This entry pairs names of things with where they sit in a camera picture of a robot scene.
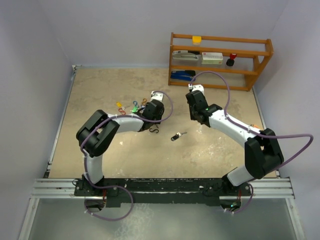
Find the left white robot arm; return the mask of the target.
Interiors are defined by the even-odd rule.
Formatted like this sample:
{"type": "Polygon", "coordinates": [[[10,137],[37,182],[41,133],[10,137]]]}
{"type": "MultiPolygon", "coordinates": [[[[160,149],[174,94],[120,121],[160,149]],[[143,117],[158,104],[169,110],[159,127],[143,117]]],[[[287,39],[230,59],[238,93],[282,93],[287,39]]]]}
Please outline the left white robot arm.
{"type": "Polygon", "coordinates": [[[164,112],[164,104],[156,99],[147,102],[143,110],[127,117],[108,115],[101,109],[95,111],[75,135],[86,159],[82,179],[75,184],[76,192],[85,191],[91,196],[101,194],[105,181],[102,171],[103,154],[115,135],[149,130],[162,119],[164,112]]]}

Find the red S carabiner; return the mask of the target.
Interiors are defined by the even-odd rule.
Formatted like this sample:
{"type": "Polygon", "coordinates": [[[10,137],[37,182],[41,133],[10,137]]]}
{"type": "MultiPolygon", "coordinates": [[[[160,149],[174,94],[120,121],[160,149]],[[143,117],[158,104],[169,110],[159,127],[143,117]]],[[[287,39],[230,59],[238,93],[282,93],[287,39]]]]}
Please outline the red S carabiner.
{"type": "Polygon", "coordinates": [[[123,110],[122,108],[119,108],[119,109],[118,109],[118,112],[119,112],[121,115],[126,115],[125,110],[123,110]]]}

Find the silver key black tag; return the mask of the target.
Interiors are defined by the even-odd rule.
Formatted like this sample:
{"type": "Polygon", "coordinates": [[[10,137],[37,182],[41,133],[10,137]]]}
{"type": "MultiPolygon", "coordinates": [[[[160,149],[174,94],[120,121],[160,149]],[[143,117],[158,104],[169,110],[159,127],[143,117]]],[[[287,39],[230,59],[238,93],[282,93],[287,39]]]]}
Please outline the silver key black tag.
{"type": "Polygon", "coordinates": [[[187,134],[188,132],[177,132],[177,135],[179,136],[179,137],[181,137],[182,135],[185,135],[185,134],[187,134]]]}

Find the teal S carabiner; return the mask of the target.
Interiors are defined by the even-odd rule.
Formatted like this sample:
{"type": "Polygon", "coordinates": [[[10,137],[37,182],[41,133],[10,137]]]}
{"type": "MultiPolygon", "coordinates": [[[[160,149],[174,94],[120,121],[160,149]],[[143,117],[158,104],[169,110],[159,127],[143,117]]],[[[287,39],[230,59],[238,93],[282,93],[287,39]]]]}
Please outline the teal S carabiner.
{"type": "Polygon", "coordinates": [[[134,100],[132,103],[133,103],[133,105],[134,105],[135,107],[137,107],[137,108],[139,107],[139,104],[138,104],[137,101],[134,100]]]}

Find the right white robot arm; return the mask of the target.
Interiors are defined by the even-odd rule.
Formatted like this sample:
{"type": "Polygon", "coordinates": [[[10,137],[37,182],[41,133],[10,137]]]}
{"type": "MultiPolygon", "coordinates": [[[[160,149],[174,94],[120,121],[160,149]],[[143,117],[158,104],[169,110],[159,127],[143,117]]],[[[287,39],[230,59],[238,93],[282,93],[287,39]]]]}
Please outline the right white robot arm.
{"type": "Polygon", "coordinates": [[[273,130],[245,127],[222,107],[216,104],[208,105],[200,90],[190,91],[185,96],[191,120],[224,133],[244,149],[244,165],[222,177],[222,190],[226,195],[235,195],[240,190],[240,185],[252,179],[262,179],[284,163],[273,130]]]}

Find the green key tag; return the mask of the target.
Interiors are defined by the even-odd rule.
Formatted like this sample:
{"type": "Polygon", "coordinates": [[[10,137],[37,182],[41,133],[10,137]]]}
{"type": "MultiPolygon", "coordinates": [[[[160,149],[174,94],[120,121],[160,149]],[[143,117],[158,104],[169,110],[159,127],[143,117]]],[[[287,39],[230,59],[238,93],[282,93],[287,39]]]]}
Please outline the green key tag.
{"type": "Polygon", "coordinates": [[[139,110],[139,108],[135,106],[135,107],[132,109],[132,113],[136,113],[138,110],[139,110]]]}

